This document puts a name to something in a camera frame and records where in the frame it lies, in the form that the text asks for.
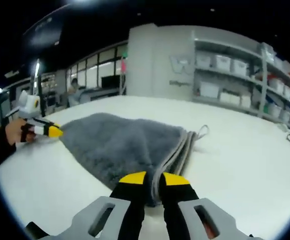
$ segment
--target black ceiling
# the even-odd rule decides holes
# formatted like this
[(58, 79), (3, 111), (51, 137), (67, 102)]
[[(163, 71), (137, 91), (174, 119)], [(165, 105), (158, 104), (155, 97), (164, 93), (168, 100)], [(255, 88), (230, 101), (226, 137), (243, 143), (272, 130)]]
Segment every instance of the black ceiling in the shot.
[[(0, 85), (11, 84), (4, 74), (23, 65), (23, 33), (47, 14), (70, 0), (9, 1), (0, 6)], [(128, 39), (129, 29), (146, 23), (200, 25), (225, 29), (258, 42), (266, 42), (290, 62), (290, 1), (201, 0), (90, 0), (70, 5), (57, 46), (45, 50), (49, 69), (62, 68), (113, 43)]]

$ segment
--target sleeve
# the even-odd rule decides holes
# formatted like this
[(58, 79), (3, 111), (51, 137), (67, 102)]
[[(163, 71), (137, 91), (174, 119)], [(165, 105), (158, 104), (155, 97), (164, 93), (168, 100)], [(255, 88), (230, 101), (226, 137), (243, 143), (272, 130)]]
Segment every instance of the sleeve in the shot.
[(2, 126), (0, 128), (0, 165), (15, 151), (16, 151), (15, 144), (13, 145), (9, 144), (6, 137), (5, 126)]

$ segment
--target gray gripper frame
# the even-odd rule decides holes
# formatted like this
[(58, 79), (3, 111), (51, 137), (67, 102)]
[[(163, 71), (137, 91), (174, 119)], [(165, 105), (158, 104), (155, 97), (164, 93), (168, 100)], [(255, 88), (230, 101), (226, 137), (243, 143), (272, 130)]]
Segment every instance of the gray gripper frame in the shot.
[(207, 222), (216, 234), (215, 240), (263, 240), (260, 237), (249, 237), (238, 230), (234, 217), (206, 198), (181, 201), (178, 206), (184, 216), (191, 240), (209, 240), (197, 214), (198, 211), (204, 213)]
[[(101, 196), (73, 217), (71, 226), (57, 236), (46, 236), (42, 240), (117, 240), (130, 201)], [(112, 209), (108, 219), (107, 209)], [(94, 237), (103, 224), (99, 238)]]

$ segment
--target white table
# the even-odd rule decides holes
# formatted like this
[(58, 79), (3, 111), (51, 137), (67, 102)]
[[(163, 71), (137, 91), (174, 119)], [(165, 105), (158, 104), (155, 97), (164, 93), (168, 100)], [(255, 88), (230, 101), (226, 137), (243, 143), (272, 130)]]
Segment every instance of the white table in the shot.
[[(48, 116), (61, 125), (93, 113), (144, 118), (210, 134), (199, 140), (184, 176), (200, 198), (236, 218), (245, 234), (274, 239), (290, 219), (290, 143), (266, 120), (219, 107), (163, 98), (115, 96)], [(22, 226), (33, 221), (50, 235), (111, 191), (59, 141), (29, 144), (0, 166), (0, 185)], [(163, 208), (146, 208), (140, 240), (167, 240)]]

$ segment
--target gray towel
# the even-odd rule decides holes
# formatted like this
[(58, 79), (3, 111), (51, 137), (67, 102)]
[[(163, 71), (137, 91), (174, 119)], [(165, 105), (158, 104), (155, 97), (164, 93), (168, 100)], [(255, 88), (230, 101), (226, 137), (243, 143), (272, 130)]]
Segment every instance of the gray towel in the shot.
[(96, 113), (62, 126), (60, 140), (75, 159), (110, 189), (131, 173), (147, 171), (152, 178), (149, 205), (158, 198), (162, 172), (182, 174), (195, 132), (146, 119), (125, 119)]

